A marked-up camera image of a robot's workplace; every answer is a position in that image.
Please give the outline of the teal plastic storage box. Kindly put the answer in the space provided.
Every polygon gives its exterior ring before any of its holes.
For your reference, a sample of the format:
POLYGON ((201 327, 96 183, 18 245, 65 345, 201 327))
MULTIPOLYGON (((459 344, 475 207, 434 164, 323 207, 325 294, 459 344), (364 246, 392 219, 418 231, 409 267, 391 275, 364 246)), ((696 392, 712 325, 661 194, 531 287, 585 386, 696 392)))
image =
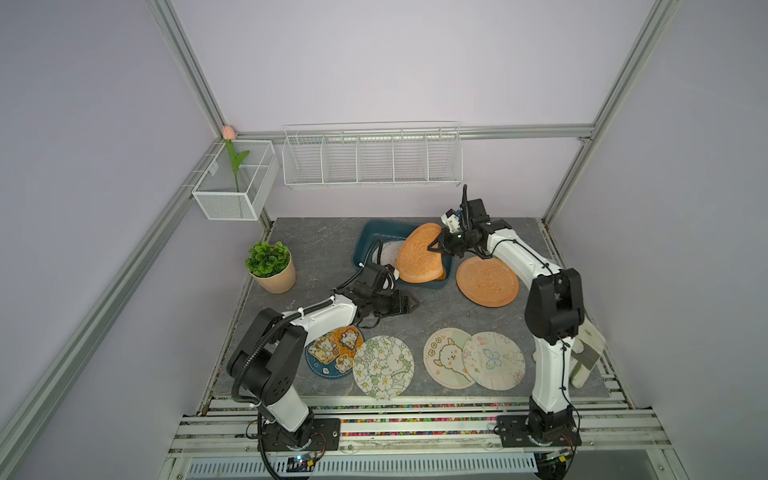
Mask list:
MULTIPOLYGON (((382 261, 386 264, 394 266, 395 258, 391 260, 385 259, 383 248, 387 244, 402 242, 419 227, 419 224, 400 222, 394 220, 374 219, 368 221, 362 229, 362 232, 358 238, 354 254, 352 256, 352 263, 355 267, 360 264, 365 264, 369 261, 380 264, 382 261)), ((443 256, 443 268, 445 271, 445 278, 433 280, 427 283, 412 284, 402 280, 398 280, 397 284, 410 285, 426 289, 438 290, 444 288, 452 276, 454 276, 454 264, 453 257, 443 256)))

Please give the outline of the butterfly cream coaster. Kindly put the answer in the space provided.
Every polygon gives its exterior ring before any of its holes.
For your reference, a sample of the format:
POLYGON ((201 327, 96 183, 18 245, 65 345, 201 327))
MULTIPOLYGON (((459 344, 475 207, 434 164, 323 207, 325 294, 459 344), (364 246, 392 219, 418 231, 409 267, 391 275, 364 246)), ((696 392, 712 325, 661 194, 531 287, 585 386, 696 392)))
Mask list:
POLYGON ((462 347, 462 356, 470 378, 489 390, 510 390, 524 379, 526 361, 521 349, 500 333, 472 335, 462 347))

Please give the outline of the blue orange toast coaster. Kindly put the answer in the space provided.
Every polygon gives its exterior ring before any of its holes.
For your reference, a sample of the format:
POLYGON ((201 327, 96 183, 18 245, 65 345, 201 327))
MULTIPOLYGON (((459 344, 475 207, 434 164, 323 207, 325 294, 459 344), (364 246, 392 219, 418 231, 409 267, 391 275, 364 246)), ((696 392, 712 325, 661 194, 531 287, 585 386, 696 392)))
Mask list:
POLYGON ((350 375, 357 351, 364 344, 362 332, 355 326, 338 328, 318 337, 305 348, 310 370, 325 379, 350 375))

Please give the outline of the pink swirl coaster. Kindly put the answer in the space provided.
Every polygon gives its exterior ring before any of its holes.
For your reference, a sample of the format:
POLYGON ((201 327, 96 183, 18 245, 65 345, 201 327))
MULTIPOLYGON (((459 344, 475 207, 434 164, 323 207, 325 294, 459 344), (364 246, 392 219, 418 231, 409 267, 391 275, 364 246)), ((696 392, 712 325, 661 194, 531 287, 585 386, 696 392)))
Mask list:
POLYGON ((381 254, 378 255, 379 263, 396 267, 399 252, 404 244, 404 240, 390 241, 383 244, 381 254))

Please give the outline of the pink artificial tulip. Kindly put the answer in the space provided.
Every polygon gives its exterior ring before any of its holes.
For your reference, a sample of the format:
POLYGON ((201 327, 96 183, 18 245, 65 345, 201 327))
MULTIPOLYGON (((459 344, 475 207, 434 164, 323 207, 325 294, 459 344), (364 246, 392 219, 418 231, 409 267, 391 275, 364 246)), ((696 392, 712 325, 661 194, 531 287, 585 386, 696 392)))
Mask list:
POLYGON ((232 171, 234 182, 235 182, 235 191, 240 192, 238 172, 239 172, 240 166, 250 155, 250 151, 249 150, 238 151, 235 148, 234 141, 237 139, 237 133, 231 125, 225 125, 222 128, 222 138, 224 140, 225 147, 230 158, 231 171, 232 171))

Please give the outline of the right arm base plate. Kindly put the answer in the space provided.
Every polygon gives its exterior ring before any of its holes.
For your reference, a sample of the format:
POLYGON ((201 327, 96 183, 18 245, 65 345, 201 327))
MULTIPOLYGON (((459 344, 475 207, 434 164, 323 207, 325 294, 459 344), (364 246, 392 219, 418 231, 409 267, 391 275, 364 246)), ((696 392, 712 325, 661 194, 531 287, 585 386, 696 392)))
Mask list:
POLYGON ((513 447, 580 447, 582 439, 573 419, 553 425, 545 420, 531 420, 528 415, 501 415, 493 428, 501 445, 513 447))

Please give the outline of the alpaca cream coaster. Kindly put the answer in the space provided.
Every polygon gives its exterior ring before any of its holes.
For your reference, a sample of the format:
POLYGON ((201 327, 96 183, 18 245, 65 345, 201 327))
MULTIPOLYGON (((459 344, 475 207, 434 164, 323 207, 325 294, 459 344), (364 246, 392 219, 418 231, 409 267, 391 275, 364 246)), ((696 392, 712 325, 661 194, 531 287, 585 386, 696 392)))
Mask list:
POLYGON ((443 328, 426 341, 423 361, 431 378, 445 388, 463 390, 475 384, 463 362, 463 347, 470 335, 458 328, 443 328))

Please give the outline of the green potted plant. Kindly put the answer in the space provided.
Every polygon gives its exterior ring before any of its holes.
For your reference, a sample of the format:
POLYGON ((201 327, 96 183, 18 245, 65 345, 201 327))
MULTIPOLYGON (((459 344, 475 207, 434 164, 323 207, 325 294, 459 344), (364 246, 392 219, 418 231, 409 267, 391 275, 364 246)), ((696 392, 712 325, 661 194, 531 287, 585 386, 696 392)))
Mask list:
POLYGON ((284 294, 296 284, 296 270, 289 248, 282 242, 258 242, 249 248, 245 266, 257 283, 271 294, 284 294))

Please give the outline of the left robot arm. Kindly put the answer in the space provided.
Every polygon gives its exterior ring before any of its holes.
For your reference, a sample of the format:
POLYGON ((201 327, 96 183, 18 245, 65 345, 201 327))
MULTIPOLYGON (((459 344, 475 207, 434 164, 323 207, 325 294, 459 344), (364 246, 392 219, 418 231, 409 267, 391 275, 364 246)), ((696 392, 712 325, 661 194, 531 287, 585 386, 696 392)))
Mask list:
POLYGON ((324 300, 286 312, 261 310, 226 365, 233 380, 231 399, 254 406, 286 434, 307 432, 313 413, 294 388, 305 347, 369 317, 380 320, 414 311, 419 301, 396 282, 394 267, 367 259, 324 300))

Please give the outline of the white grey glove near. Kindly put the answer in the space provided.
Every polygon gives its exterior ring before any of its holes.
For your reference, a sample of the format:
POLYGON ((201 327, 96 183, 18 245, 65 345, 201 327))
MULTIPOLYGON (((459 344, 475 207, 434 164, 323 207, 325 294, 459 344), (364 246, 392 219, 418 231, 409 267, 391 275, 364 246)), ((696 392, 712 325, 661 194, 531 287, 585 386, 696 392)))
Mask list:
POLYGON ((594 367, 602 358, 606 339, 588 317, 579 327, 571 350, 569 383, 581 388, 587 381, 594 367))

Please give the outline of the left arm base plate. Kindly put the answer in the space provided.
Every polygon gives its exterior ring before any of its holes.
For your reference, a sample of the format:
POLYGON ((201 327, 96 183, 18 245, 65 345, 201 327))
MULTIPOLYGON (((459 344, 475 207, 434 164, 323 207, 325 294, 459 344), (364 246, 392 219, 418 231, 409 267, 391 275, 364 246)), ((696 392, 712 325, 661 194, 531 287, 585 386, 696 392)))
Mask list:
POLYGON ((277 422, 268 423, 258 428, 257 438, 263 441, 267 452, 336 451, 341 439, 341 420, 310 418, 296 432, 284 429, 277 422))

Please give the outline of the white mesh wall basket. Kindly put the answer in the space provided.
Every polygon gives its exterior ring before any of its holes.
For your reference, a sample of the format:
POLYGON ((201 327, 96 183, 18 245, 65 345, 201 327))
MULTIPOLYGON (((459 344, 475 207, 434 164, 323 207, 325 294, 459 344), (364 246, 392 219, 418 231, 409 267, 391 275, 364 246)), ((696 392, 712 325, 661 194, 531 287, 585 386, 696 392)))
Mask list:
POLYGON ((258 221, 279 171, 271 141, 224 140, 192 194, 208 220, 258 221))

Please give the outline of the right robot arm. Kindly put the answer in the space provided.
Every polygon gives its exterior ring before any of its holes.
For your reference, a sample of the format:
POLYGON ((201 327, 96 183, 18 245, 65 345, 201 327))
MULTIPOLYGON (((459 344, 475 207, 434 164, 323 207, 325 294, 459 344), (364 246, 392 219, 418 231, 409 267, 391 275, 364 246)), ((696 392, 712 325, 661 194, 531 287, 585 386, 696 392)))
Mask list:
POLYGON ((458 209, 447 211, 441 222, 430 251, 456 257, 469 252, 484 260, 499 260, 528 289, 524 320, 535 339, 538 358, 521 433, 537 445, 557 440, 578 445, 580 423, 568 375, 572 347, 585 321, 581 275, 546 260, 507 221, 491 218, 482 200, 470 200, 466 188, 458 209))

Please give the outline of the white flower green coaster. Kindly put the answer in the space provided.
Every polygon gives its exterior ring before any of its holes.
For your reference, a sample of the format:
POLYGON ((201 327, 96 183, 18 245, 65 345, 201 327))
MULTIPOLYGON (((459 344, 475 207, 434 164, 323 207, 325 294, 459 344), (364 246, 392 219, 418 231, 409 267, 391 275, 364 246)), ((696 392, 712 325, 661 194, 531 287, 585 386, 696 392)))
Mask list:
POLYGON ((381 335, 366 340, 354 358, 353 376, 358 388, 376 400, 400 396, 414 377, 414 357, 400 339, 381 335))

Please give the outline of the orange round coaster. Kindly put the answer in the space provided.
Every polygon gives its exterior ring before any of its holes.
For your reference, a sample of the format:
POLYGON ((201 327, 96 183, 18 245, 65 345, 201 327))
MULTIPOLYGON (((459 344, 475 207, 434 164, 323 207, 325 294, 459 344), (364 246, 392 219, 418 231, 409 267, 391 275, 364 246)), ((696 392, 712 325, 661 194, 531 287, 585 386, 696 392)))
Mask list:
POLYGON ((520 292, 516 273, 497 258, 465 260, 457 270, 456 283, 467 299, 487 308, 504 307, 520 292))
POLYGON ((445 279, 442 255, 428 250, 428 246, 440 233, 441 227, 438 224, 426 223, 407 237, 396 260, 396 269, 403 281, 424 284, 445 279))

